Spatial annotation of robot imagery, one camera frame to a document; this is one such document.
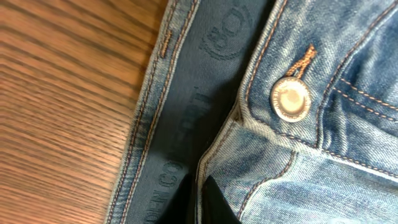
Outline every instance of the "blue denim jeans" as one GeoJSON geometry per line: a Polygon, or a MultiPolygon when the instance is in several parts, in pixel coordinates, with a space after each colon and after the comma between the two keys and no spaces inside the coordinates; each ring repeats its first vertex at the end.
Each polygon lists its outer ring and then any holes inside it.
{"type": "Polygon", "coordinates": [[[398,1],[170,0],[106,223],[155,223],[185,174],[243,223],[398,223],[398,1]],[[270,94],[305,54],[296,123],[270,94]]]}

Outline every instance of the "denim fabric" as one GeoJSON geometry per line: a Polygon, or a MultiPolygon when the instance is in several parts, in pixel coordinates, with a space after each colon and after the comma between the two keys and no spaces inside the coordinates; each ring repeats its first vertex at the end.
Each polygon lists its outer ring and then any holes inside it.
{"type": "Polygon", "coordinates": [[[197,162],[197,223],[209,175],[242,223],[398,223],[398,1],[271,3],[169,2],[106,223],[155,223],[197,162]],[[287,123],[271,89],[310,44],[287,123]]]}

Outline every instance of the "wood grain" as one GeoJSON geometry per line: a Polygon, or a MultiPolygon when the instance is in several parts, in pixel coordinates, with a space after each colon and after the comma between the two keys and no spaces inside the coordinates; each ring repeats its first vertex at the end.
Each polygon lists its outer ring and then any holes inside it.
{"type": "Polygon", "coordinates": [[[102,223],[167,0],[1,1],[0,223],[102,223]]]}

